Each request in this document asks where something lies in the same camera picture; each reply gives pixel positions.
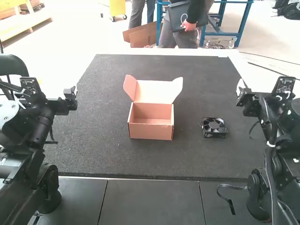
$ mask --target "black backpack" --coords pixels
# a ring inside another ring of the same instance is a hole
[[[300,20],[300,10],[297,9],[298,3],[291,3],[287,6],[281,7],[278,11],[278,15],[283,15],[286,19]]]
[[[287,6],[289,3],[289,0],[276,0],[275,6],[273,8],[279,9],[284,6]]]

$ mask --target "hand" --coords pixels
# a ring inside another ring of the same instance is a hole
[[[185,32],[188,32],[188,31],[192,31],[192,30],[195,30],[196,29],[196,23],[189,23],[188,21],[184,21],[181,25],[181,27],[185,28]]]

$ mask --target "person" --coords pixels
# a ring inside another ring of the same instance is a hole
[[[180,0],[170,1],[171,3],[175,3]],[[206,12],[208,14],[214,0],[191,0],[187,11],[187,19],[181,25],[182,27],[185,27],[185,29],[174,33],[170,25],[169,12],[167,11],[160,33],[158,47],[175,48],[175,46],[178,45],[179,48],[198,48],[198,32],[196,31],[196,23],[200,16],[200,7],[203,7],[203,3],[205,3]]]
[[[141,26],[145,0],[132,0],[132,11],[129,20],[129,29]],[[147,23],[153,22],[155,0],[147,0]]]

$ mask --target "black carpet mat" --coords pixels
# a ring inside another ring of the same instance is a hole
[[[183,76],[173,141],[129,139],[126,74],[163,81]],[[46,161],[69,175],[246,178],[262,165],[265,142],[259,126],[253,131],[257,138],[248,137],[256,119],[243,117],[235,106],[239,79],[228,58],[97,55],[78,83],[78,110],[55,119],[59,144],[46,147]],[[204,139],[202,117],[222,117],[227,138]]]

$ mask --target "black table surface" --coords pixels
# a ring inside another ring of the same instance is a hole
[[[131,99],[123,90],[126,74],[139,80],[183,77],[174,101],[173,141],[137,140],[128,135]],[[261,166],[265,141],[256,118],[236,107],[240,75],[229,58],[211,56],[96,55],[78,83],[78,110],[56,117],[57,146],[46,161],[64,175],[117,178],[244,179]],[[221,117],[226,139],[207,139],[202,117]]]
[[[37,225],[262,225],[247,210],[248,191],[216,189],[221,181],[60,178],[62,202]],[[237,186],[245,182],[223,180]]]

